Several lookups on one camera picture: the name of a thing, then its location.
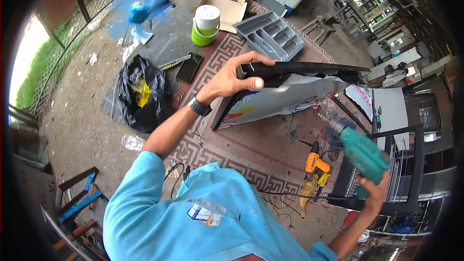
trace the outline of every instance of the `cardboard box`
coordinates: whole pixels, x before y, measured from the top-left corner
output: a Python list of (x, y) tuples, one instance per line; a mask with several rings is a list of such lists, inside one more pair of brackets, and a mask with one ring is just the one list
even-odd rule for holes
[(246, 0), (201, 0), (200, 5), (209, 4), (217, 7), (221, 12), (219, 18), (221, 22), (220, 30), (237, 34), (237, 30), (232, 26), (243, 19), (247, 9)]

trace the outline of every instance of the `wire mesh fence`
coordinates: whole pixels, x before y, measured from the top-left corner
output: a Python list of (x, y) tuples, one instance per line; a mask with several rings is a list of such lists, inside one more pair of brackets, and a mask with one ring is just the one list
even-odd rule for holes
[(30, 113), (37, 119), (50, 109), (51, 99), (61, 78), (61, 73), (77, 51), (82, 41), (91, 33), (90, 24), (102, 24), (104, 17), (110, 12), (113, 0), (90, 0), (85, 4), (91, 22), (87, 22), (81, 12), (76, 13), (68, 21), (67, 34), (61, 39), (65, 48), (58, 48), (50, 56), (42, 77), (32, 98)]

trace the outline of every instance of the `smartphone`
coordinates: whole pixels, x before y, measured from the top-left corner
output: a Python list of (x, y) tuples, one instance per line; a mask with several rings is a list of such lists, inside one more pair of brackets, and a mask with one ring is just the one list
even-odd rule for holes
[(203, 57), (195, 53), (189, 53), (192, 57), (186, 61), (183, 61), (181, 67), (177, 71), (175, 76), (176, 80), (190, 84), (194, 79), (195, 73), (198, 67), (200, 67), (201, 60)]

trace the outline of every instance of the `black wristwatch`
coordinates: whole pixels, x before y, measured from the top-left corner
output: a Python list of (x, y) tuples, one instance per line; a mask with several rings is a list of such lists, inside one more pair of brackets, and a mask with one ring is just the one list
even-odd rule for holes
[(192, 109), (195, 113), (197, 113), (198, 115), (200, 116), (206, 116), (208, 115), (212, 109), (211, 109), (211, 106), (204, 106), (202, 104), (200, 104), (200, 102), (197, 101), (197, 98), (196, 97), (193, 97), (190, 102), (188, 103), (188, 106), (190, 107), (190, 109)]

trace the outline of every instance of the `man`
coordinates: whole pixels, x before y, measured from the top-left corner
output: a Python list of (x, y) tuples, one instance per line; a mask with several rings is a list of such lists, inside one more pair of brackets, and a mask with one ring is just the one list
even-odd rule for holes
[(211, 102), (264, 86), (261, 78), (237, 79), (238, 65), (252, 61), (275, 64), (256, 52), (231, 58), (187, 106), (150, 135), (105, 211), (103, 241), (112, 261), (336, 260), (353, 249), (379, 214), (387, 173), (377, 186), (360, 179), (370, 192), (363, 211), (328, 246), (318, 242), (307, 253), (275, 219), (258, 191), (237, 171), (220, 168), (219, 162), (192, 171), (175, 200), (160, 202), (163, 159), (195, 120), (211, 111)]

